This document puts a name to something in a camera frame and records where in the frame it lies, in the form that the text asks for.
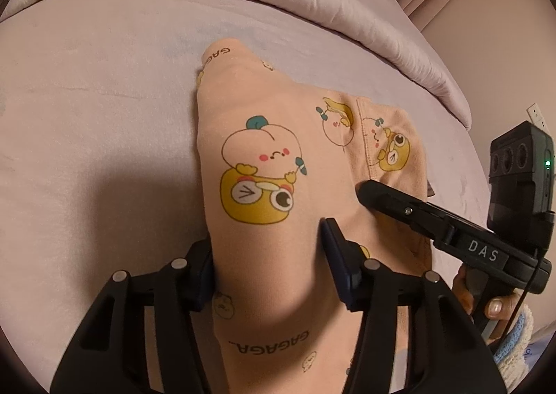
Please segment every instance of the yellow cartoon bear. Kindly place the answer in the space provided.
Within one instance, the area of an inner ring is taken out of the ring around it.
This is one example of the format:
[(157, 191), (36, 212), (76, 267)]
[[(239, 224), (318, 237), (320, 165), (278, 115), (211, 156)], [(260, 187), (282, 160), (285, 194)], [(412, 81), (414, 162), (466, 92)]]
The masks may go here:
[(294, 206), (297, 173), (307, 174), (299, 142), (290, 130), (263, 116), (250, 118), (245, 127), (222, 146), (231, 167), (220, 181), (222, 207), (238, 222), (279, 223)]
[(387, 142), (386, 149), (381, 149), (377, 156), (379, 166), (383, 171), (401, 170), (409, 159), (409, 140), (402, 134), (397, 134), (389, 128), (384, 128)]

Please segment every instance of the cartoon character print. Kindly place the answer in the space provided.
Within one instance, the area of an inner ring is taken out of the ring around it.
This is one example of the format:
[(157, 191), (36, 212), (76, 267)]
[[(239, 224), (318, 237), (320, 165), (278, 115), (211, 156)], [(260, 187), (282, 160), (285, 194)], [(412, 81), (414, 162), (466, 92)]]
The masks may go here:
[(351, 108), (328, 97), (322, 100), (326, 103), (326, 110), (321, 107), (316, 107), (316, 110), (322, 118), (324, 135), (337, 146), (347, 146), (354, 137)]
[(222, 175), (220, 197), (232, 219), (273, 224), (288, 217), (297, 173), (307, 175), (299, 141), (289, 129), (251, 117), (245, 129), (226, 139), (222, 158), (230, 169)]
[(303, 362), (301, 363), (301, 367), (303, 368), (303, 372), (307, 372), (311, 368), (313, 362), (315, 361), (315, 358), (316, 358), (316, 352), (311, 352), (309, 354), (309, 356), (307, 356), (303, 360)]
[(225, 53), (230, 53), (229, 47), (223, 47), (208, 56), (208, 58), (205, 61), (205, 64), (203, 64), (203, 68), (201, 72), (199, 72), (199, 74), (197, 75), (197, 79), (195, 80), (195, 85), (197, 89), (199, 89), (199, 86), (201, 86), (201, 81), (203, 79), (203, 75), (205, 75), (205, 67), (207, 66), (207, 64), (209, 64), (213, 59)]
[(267, 68), (269, 71), (273, 71), (273, 70), (274, 70), (274, 67), (273, 67), (270, 63), (268, 63), (268, 62), (266, 62), (266, 61), (263, 61), (263, 62), (262, 62), (262, 65), (263, 65), (265, 68)]
[(376, 154), (376, 162), (383, 171), (399, 171), (408, 162), (411, 152), (411, 144), (408, 138), (400, 133), (394, 132), (389, 127), (384, 127), (382, 118), (365, 118), (372, 120), (376, 129), (371, 129), (371, 135), (375, 141), (374, 147), (379, 149)]
[(384, 129), (387, 142), (385, 149), (379, 151), (377, 159), (383, 171), (401, 170), (409, 159), (409, 140), (402, 134), (397, 134), (389, 128)]
[(226, 320), (230, 320), (236, 312), (232, 298), (221, 292), (216, 292), (214, 294), (212, 307), (214, 308), (216, 315)]
[(364, 247), (363, 245), (359, 245), (359, 247), (361, 248), (361, 251), (365, 255), (365, 258), (370, 259), (371, 258), (371, 253), (369, 252), (367, 247)]

